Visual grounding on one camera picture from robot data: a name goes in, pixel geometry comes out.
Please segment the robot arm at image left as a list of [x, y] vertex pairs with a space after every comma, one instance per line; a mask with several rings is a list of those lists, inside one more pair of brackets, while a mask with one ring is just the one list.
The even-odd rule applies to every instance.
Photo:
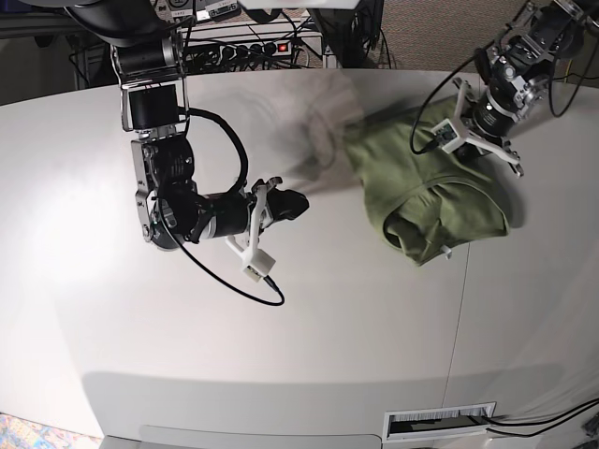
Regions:
[[[184, 57], [194, 15], [165, 22], [147, 1], [88, 1], [66, 12], [110, 44], [122, 127], [137, 135], [131, 148], [146, 241], [173, 251], [204, 239], [257, 237], [309, 209], [302, 193], [280, 189], [278, 177], [249, 186], [249, 159], [237, 133], [221, 116], [190, 106]], [[187, 138], [193, 117], [218, 125], [238, 155], [239, 174], [223, 193], [203, 195], [193, 180], [195, 156]]]

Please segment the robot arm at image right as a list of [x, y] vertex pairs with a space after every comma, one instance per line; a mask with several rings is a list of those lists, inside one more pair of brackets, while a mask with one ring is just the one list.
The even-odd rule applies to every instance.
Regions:
[[468, 81], [453, 79], [458, 88], [453, 115], [432, 129], [440, 149], [492, 154], [523, 176], [508, 134], [549, 93], [558, 61], [576, 55], [584, 33], [597, 26], [596, 1], [552, 1], [543, 7], [527, 1], [487, 51], [475, 52], [482, 94], [475, 95]]

